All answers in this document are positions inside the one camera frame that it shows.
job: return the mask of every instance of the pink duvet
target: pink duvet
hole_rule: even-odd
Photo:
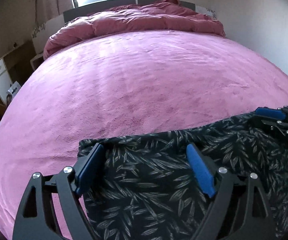
[[[48,59],[1,120],[0,230],[8,239],[30,176],[73,165],[81,139],[184,129],[258,106],[288,105],[288,76],[223,38],[223,30],[215,32],[219,22],[196,20],[212,34],[182,31],[187,19],[191,21],[185,16],[175,17],[176,30],[154,30],[154,25],[146,30],[146,24],[137,25],[136,17],[150,16],[130,12],[134,18],[125,20],[110,13],[103,17],[112,29],[116,19],[120,27],[115,30],[122,33],[102,30],[106,36],[93,35],[102,25],[97,22],[94,27],[97,20],[86,17],[51,37],[44,51]],[[132,21],[135,29],[128,27]],[[59,223],[68,237],[62,216]]]
[[[132,9],[100,12],[78,17],[51,36],[44,48],[44,59],[79,41],[103,35],[138,30],[179,30],[211,33],[225,37],[223,25],[210,16],[198,14],[174,3],[161,2]]]

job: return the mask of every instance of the beige curtain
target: beige curtain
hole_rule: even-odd
[[[36,0],[36,23],[41,25],[73,8],[73,0]]]

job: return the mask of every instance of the pink blanket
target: pink blanket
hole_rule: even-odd
[[[65,32],[50,42],[62,44]],[[73,165],[81,139],[196,127],[283,105],[288,76],[217,35],[133,31],[69,46],[33,73],[1,120],[0,230],[12,238],[30,176]],[[61,215],[59,223],[69,237]]]

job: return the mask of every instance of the bed frame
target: bed frame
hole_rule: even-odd
[[[77,17],[87,16],[88,14],[91,13],[102,12],[116,6],[129,5],[129,4],[137,4],[139,6],[143,6],[152,4],[155,1],[157,0],[105,0],[101,2],[90,3],[63,12],[64,22],[67,23],[74,20]],[[180,1],[180,5],[195,11],[194,3]]]

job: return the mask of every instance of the black cloth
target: black cloth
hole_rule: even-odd
[[[187,162],[186,146],[194,142],[218,166],[241,176],[258,174],[281,237],[288,230],[288,150],[250,127],[252,115],[192,129],[80,141],[79,157],[96,143],[107,149],[105,168],[84,195],[94,231],[105,240],[190,239],[210,203]]]

